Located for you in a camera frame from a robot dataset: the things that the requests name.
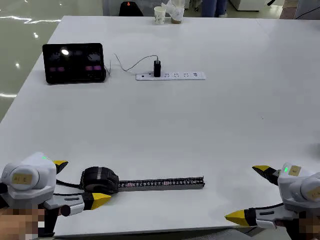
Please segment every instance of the blurred hand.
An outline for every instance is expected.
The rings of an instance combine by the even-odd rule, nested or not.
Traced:
[[[299,218],[292,221],[276,221],[276,225],[285,227],[292,240],[320,239],[319,218],[306,212],[299,213]]]
[[[19,240],[38,234],[38,222],[45,221],[44,209],[0,209],[0,239]]]

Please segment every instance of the tape measure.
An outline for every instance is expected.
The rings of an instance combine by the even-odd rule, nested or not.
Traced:
[[[93,166],[82,172],[79,188],[85,192],[114,194],[130,191],[163,191],[202,189],[204,177],[119,180],[109,168]]]

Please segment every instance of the power adapter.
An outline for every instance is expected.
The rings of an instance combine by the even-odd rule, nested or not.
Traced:
[[[161,61],[159,59],[153,62],[153,76],[156,78],[161,76]]]

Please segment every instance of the paper cup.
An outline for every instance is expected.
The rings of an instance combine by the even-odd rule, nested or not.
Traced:
[[[156,6],[154,8],[155,24],[156,25],[165,24],[165,17],[166,17],[166,8],[163,6]]]

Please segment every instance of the power strip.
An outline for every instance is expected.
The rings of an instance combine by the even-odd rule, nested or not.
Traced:
[[[161,76],[155,77],[153,72],[136,74],[137,81],[163,81],[163,80],[206,80],[202,71],[173,71],[161,72]]]

